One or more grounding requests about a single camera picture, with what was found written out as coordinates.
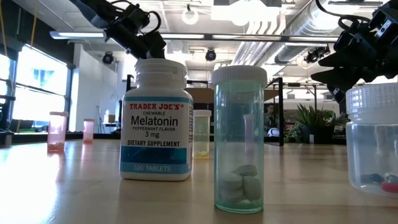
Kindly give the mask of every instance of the white pill bottle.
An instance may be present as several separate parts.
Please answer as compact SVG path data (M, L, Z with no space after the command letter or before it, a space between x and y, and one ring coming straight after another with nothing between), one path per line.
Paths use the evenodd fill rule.
M120 175L181 181L191 174L193 100L187 68L166 59L136 63L137 88L123 99Z

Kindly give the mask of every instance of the table surface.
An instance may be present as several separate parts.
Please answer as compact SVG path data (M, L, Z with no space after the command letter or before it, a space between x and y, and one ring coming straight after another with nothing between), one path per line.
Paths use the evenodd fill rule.
M264 211L213 206L213 160L183 182L122 180L119 141L0 149L0 223L398 223L398 199L348 182L345 146L265 145Z

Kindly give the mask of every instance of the window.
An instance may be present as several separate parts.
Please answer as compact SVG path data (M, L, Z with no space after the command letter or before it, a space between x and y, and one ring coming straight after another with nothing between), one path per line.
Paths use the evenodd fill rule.
M7 80L10 74L10 60L4 56L0 55L0 78Z
M63 96L41 93L23 87L17 87L15 97L13 119L48 121L51 111L63 111L65 107Z
M12 118L46 124L51 111L64 111L67 77L66 64L23 47L17 64Z
M38 50L23 47L19 53L17 83L65 95L67 76L68 68L64 63Z
M3 55L0 55L0 95L7 95L7 84L4 80L9 79L10 74L10 60ZM0 99L0 103L5 103L5 99Z

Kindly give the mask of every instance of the bottle label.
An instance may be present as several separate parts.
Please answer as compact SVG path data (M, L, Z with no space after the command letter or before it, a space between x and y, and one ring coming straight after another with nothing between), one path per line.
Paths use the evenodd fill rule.
M120 171L186 174L191 170L191 99L125 97L122 121Z

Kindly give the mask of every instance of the white pill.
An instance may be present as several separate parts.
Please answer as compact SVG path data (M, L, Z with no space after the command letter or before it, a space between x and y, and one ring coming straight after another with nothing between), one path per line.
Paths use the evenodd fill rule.
M218 183L224 189L239 189L242 187L242 177L238 174L220 174Z
M224 203L239 203L245 199L243 188L234 190L220 189L220 199Z
M251 176L254 177L257 175L257 167L255 165L247 164L238 167L236 170L233 171L234 174L238 174L241 176Z
M243 190L247 199L260 199L262 195L260 180L251 176L243 177Z

